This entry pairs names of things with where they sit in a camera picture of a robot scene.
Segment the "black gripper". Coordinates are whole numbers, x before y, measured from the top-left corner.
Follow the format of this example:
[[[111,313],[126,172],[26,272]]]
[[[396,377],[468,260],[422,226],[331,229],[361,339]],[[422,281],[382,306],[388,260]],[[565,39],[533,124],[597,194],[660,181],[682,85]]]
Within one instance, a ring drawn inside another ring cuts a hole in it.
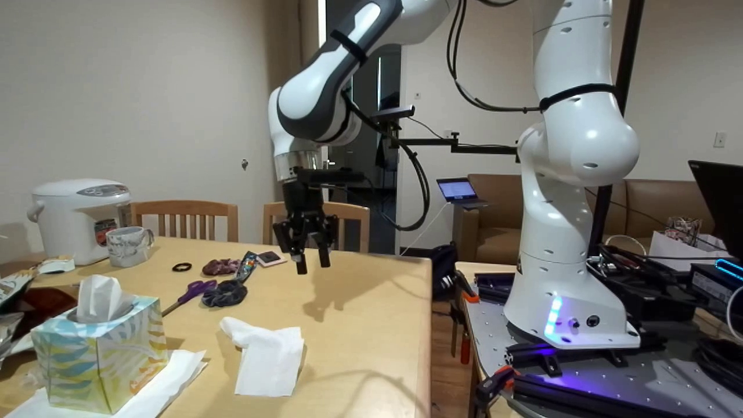
[[[271,226],[284,254],[293,254],[298,274],[307,274],[307,243],[317,250],[320,268],[329,268],[329,246],[337,243],[339,222],[323,210],[316,187],[293,181],[284,187],[285,215]]]

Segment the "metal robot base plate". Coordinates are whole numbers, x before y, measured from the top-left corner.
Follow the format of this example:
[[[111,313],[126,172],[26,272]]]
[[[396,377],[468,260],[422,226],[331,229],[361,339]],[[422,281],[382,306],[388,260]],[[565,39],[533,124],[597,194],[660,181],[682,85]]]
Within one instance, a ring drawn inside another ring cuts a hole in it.
[[[507,405],[525,418],[743,418],[743,397],[692,358],[695,324],[653,324],[648,352],[554,352],[519,334],[500,305],[465,305],[483,377],[479,408]]]

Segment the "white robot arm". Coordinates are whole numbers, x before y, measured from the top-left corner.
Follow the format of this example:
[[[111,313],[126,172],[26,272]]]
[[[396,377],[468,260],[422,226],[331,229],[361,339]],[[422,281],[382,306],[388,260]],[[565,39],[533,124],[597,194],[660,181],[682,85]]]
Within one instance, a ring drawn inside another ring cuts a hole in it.
[[[293,79],[270,96],[277,179],[287,218],[280,250],[329,243],[317,181],[299,156],[354,139],[361,118],[343,87],[371,51],[424,39],[454,0],[359,0]],[[587,272],[590,187],[610,187],[639,161],[639,139],[610,81],[612,0],[532,0],[533,78],[541,122],[517,139],[523,229],[504,317],[561,352],[637,349],[625,305]]]

